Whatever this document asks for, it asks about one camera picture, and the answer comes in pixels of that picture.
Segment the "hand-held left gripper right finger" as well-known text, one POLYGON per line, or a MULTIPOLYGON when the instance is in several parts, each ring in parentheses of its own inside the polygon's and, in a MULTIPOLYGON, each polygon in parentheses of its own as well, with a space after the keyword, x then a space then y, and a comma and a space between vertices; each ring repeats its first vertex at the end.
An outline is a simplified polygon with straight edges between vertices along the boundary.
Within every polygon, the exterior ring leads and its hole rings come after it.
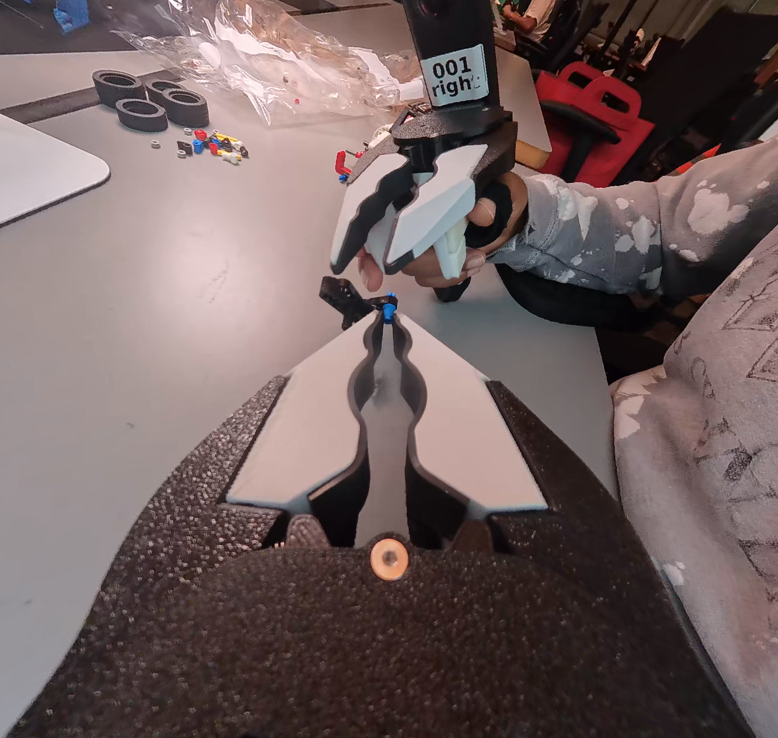
POLYGON ((394 317, 394 352, 402 396, 413 413, 408 518, 462 521, 547 510, 489 379, 403 314, 394 317))

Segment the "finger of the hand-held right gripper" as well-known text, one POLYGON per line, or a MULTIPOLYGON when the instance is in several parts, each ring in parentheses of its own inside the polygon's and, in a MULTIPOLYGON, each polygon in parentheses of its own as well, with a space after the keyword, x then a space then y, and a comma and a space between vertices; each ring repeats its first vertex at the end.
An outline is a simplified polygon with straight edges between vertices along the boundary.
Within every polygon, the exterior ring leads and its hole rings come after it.
POLYGON ((463 145, 435 158, 432 175, 394 222, 382 260, 385 273, 433 248, 443 276, 462 274, 465 218, 475 203, 473 175, 486 150, 485 144, 463 145))
POLYGON ((396 218, 404 199, 414 200, 413 165, 408 156, 362 157, 352 169, 346 183, 331 248, 333 272, 343 272, 357 253, 365 247, 370 232, 381 223, 378 232, 383 247, 377 252, 384 263, 394 236, 396 218))

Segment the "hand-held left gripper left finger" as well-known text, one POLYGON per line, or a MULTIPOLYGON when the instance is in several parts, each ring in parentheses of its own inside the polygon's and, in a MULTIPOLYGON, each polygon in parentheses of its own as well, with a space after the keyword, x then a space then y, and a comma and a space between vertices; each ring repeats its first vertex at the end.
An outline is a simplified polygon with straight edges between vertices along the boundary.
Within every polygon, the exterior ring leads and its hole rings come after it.
POLYGON ((292 369, 227 490, 228 502, 306 506, 318 488, 357 464, 383 333, 378 313, 365 316, 292 369))

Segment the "black brick piece blue pins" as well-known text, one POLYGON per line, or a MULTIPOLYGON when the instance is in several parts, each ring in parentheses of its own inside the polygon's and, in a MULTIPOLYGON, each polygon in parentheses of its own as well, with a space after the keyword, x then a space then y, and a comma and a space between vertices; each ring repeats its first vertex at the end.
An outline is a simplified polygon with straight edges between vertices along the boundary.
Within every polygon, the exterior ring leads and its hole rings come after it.
POLYGON ((322 278, 319 296, 342 315, 343 331, 374 311, 381 315, 384 324, 392 324, 398 306, 398 298, 394 293, 365 299, 350 280, 333 276, 322 278))

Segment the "toy brick race car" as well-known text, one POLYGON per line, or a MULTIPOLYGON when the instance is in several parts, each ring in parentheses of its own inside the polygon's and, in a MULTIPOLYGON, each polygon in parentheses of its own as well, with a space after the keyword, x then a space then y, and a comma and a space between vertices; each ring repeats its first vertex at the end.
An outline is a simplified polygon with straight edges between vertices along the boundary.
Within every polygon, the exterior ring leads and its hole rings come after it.
MULTIPOLYGON (((430 113, 431 111, 432 111, 432 106, 429 102, 422 102, 422 101, 411 102, 407 107, 405 107, 404 112, 400 114, 400 121, 403 123, 404 121, 407 121, 409 118, 415 118, 420 115, 430 113)), ((336 153, 335 171, 336 174, 338 175, 339 183, 342 184, 346 183, 348 177, 351 175, 351 172, 353 170, 348 166, 347 159, 351 158, 352 160, 357 162, 369 150, 378 146, 385 139, 390 138, 392 125, 393 123, 384 124, 380 126, 378 129, 376 129, 375 132, 372 134, 372 137, 369 140, 365 140, 363 142, 362 149, 359 149, 357 151, 342 149, 336 153)))

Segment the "person's right forearm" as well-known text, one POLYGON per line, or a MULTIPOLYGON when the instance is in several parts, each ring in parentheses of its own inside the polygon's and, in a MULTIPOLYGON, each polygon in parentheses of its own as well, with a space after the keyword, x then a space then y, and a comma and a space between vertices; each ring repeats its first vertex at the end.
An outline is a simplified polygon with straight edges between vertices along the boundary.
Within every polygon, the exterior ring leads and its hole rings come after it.
POLYGON ((652 183, 530 177, 526 225, 488 261, 612 294, 712 293, 776 227, 776 182, 776 139, 652 183))

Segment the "person's right hand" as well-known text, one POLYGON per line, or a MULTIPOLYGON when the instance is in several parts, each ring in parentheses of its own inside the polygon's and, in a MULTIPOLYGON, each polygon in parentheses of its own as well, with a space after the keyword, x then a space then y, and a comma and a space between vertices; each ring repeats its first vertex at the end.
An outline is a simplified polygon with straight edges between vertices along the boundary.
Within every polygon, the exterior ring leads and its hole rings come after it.
MULTIPOLYGON (((512 212, 501 235, 491 244, 484 247, 467 248, 464 267, 457 279, 446 279, 442 276, 440 264, 434 249, 424 252, 419 258, 402 269, 406 276, 413 277, 415 282, 427 288, 445 288, 459 284, 476 275, 485 264, 485 260, 501 246, 514 238, 524 227, 526 218, 522 218, 528 204, 528 189, 522 177, 514 172, 503 174, 498 181, 504 184, 511 193, 512 212)), ((467 215, 468 221, 474 226, 490 227, 501 209, 489 198, 481 198, 473 210, 467 215)), ((369 292, 381 289, 384 275, 375 259, 364 249, 357 253, 356 264, 364 286, 369 292)))

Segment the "black mesh chair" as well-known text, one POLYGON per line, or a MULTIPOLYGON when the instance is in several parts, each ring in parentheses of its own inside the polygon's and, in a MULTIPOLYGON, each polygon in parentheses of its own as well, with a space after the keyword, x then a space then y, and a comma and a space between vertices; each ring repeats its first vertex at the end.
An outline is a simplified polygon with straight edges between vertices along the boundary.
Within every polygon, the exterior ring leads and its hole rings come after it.
POLYGON ((509 295, 542 319, 624 333, 642 333, 666 317, 662 302, 637 306, 628 295, 610 294, 518 272, 506 264, 496 271, 509 295))

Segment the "pile of small loose bricks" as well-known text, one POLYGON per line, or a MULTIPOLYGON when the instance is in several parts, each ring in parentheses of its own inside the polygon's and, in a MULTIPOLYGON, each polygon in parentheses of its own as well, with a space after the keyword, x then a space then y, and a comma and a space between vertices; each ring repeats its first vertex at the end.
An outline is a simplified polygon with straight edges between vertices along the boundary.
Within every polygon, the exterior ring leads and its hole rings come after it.
POLYGON ((250 158, 249 150, 241 140, 218 131, 209 133, 203 128, 184 128, 180 135, 182 137, 175 141, 153 139, 150 146, 153 150, 169 149, 180 160, 209 154, 237 166, 250 158))

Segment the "pile of clear plastic bags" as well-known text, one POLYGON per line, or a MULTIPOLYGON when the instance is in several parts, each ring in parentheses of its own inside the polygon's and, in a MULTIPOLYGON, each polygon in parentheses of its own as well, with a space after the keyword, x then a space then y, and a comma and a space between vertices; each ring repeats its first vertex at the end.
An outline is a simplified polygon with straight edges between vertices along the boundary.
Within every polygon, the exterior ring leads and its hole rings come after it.
POLYGON ((246 96, 267 124, 425 100, 413 51, 346 46, 272 0, 158 0, 113 23, 183 79, 246 96))

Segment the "red fabric bag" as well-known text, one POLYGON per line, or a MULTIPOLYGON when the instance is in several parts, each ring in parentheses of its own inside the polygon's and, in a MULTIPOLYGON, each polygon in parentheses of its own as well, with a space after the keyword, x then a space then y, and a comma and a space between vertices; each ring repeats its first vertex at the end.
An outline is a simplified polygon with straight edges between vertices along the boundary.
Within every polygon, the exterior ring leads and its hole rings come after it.
MULTIPOLYGON (((555 100, 586 111, 611 126, 621 138, 617 145, 598 141, 575 181, 597 188, 610 185, 654 128, 651 122, 639 117, 641 98, 636 90, 587 63, 568 64, 558 74, 539 71, 534 83, 539 101, 555 100)), ((560 177, 572 135, 555 115, 541 112, 551 154, 539 172, 560 177)))

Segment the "person's pale patterned sweatshirt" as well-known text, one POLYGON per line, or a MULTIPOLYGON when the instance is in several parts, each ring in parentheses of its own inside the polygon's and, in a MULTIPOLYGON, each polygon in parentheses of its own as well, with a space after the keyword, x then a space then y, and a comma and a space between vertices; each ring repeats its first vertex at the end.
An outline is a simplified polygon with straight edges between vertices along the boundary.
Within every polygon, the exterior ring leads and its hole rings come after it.
POLYGON ((776 230, 611 389, 623 508, 757 736, 776 736, 776 230))

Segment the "white book stand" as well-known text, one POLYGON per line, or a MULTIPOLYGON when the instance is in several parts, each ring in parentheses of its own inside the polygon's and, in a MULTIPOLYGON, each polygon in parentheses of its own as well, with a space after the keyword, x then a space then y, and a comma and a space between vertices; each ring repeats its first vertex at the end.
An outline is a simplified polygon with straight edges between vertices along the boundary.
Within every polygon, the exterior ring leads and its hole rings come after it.
POLYGON ((1 225, 107 182, 99 157, 1 116, 1 225))

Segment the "toy car set box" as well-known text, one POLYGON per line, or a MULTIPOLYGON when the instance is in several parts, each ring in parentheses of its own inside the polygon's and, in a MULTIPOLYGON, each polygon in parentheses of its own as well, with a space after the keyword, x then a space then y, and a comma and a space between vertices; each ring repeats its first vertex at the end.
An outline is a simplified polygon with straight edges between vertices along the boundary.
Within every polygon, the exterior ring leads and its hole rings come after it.
POLYGON ((177 35, 169 0, 1 0, 1 53, 131 50, 120 32, 177 35))

